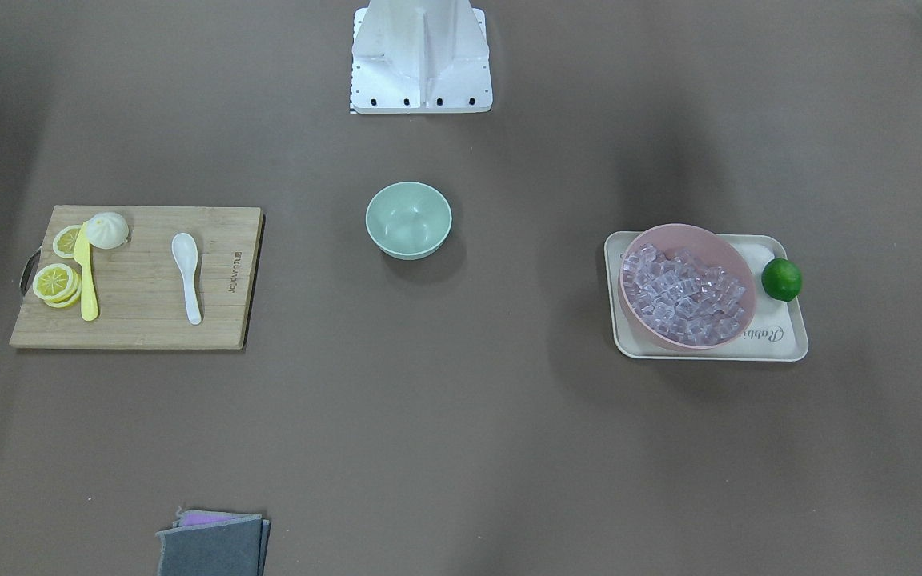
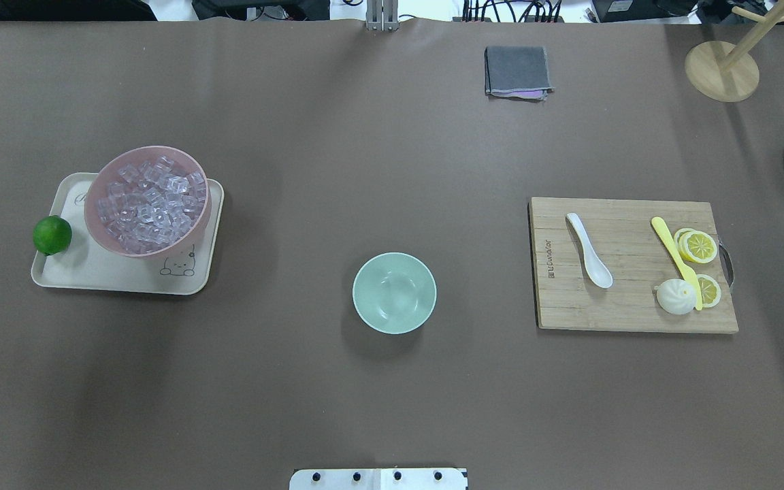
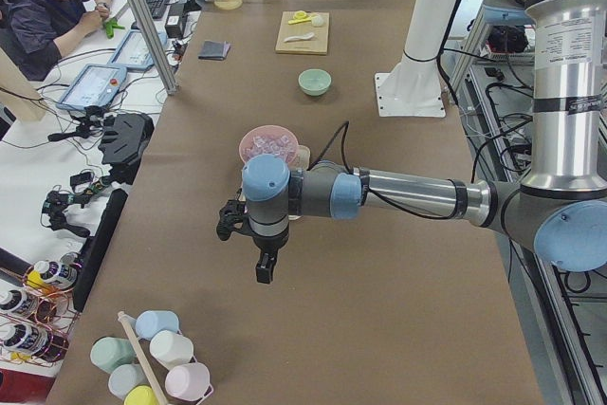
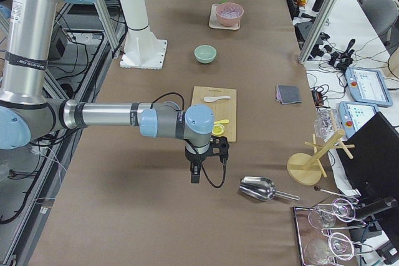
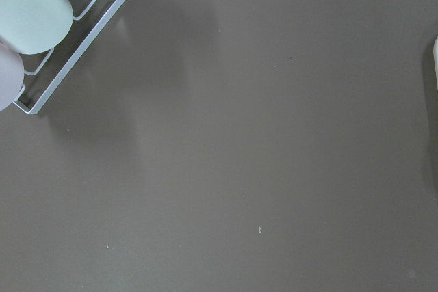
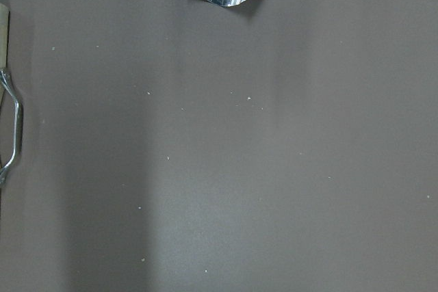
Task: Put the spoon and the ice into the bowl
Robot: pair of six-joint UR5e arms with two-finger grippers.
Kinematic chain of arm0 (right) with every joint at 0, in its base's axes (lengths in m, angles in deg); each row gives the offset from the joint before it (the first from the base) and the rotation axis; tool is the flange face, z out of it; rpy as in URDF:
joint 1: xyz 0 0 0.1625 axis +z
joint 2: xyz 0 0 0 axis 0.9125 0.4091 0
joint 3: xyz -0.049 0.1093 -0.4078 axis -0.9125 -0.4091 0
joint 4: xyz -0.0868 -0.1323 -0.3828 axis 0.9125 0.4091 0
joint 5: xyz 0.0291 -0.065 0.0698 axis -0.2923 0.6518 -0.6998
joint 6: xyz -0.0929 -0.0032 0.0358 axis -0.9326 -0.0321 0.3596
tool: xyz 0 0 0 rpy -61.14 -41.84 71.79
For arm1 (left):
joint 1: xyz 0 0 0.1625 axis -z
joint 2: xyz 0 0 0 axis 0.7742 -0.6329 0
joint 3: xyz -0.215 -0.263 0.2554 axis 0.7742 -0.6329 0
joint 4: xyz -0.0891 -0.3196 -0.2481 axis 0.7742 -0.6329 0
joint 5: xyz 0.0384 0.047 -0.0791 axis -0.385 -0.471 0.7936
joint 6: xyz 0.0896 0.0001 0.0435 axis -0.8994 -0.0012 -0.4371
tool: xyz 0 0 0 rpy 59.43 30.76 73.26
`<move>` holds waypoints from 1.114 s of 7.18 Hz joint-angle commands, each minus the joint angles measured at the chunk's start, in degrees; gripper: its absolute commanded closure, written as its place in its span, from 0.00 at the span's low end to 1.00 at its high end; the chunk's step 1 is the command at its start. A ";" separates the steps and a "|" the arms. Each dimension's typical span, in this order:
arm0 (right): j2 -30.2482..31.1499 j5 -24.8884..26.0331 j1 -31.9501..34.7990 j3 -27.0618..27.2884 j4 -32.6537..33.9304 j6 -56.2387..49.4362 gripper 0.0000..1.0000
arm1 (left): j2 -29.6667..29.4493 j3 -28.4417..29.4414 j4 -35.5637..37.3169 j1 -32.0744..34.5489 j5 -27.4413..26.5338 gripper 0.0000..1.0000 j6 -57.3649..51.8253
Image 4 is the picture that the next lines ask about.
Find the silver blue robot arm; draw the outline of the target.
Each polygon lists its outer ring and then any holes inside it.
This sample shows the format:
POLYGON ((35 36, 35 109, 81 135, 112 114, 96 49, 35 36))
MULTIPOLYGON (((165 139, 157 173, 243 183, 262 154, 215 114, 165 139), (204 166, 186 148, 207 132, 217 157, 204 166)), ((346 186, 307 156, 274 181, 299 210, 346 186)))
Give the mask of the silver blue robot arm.
POLYGON ((1 148, 22 147, 61 129, 92 125, 137 126, 143 136, 184 140, 191 182, 211 156, 214 115, 210 107, 187 110, 173 103, 85 103, 47 99, 43 92, 58 3, 95 0, 13 0, 1 84, 1 148))

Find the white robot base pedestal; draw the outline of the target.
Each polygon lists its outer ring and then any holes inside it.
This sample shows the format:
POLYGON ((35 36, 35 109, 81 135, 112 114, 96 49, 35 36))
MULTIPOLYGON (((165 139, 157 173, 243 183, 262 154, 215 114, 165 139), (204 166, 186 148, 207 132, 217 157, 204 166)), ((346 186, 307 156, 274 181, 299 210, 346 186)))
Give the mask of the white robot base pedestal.
POLYGON ((120 66, 160 70, 167 41, 157 39, 150 29, 145 0, 120 0, 128 32, 120 66))

